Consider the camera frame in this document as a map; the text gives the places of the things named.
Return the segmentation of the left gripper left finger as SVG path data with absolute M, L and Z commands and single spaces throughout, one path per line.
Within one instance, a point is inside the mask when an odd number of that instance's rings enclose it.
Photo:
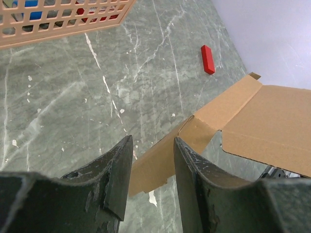
M 3 233 L 116 233 L 124 220 L 133 139 L 61 178 L 37 172 L 0 174 Z

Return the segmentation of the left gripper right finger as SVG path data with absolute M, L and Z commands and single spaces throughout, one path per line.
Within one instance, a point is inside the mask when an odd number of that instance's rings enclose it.
M 310 232 L 310 179 L 249 182 L 220 169 L 179 137 L 173 152 L 184 232 Z

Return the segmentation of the brown cardboard box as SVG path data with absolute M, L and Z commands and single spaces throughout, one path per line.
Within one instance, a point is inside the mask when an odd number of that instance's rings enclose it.
M 250 73 L 176 126 L 137 161 L 129 196 L 163 186 L 175 174 L 173 141 L 202 153 L 217 131 L 225 152 L 304 176 L 311 174 L 311 92 L 263 85 Z

